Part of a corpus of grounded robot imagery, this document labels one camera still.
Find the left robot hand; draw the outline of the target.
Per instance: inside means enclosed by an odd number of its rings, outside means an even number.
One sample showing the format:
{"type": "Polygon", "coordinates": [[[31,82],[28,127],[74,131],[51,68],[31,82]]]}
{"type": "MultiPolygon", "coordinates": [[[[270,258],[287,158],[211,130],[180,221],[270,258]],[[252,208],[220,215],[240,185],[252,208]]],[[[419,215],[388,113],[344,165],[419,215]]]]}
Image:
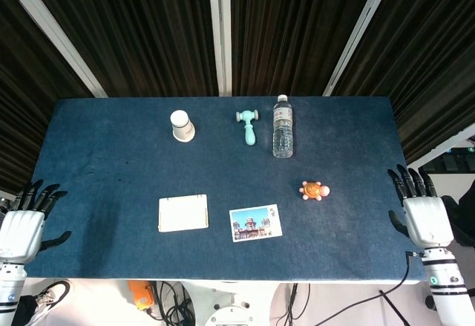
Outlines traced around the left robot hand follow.
{"type": "Polygon", "coordinates": [[[42,239],[45,222],[60,198],[68,193],[58,183],[42,186],[43,180],[25,184],[11,203],[1,207],[1,262],[28,264],[39,252],[65,243],[71,231],[42,239]]]}

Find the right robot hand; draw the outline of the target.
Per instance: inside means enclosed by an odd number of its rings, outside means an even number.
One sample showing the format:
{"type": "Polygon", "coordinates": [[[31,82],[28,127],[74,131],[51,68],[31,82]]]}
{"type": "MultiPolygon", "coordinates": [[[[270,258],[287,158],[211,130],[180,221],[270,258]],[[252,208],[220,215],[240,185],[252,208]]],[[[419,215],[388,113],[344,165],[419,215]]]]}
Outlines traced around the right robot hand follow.
{"type": "Polygon", "coordinates": [[[387,173],[399,198],[404,221],[390,210],[388,215],[394,229],[424,250],[449,246],[454,240],[453,230],[430,176],[422,168],[414,170],[400,164],[396,168],[387,173]]]}

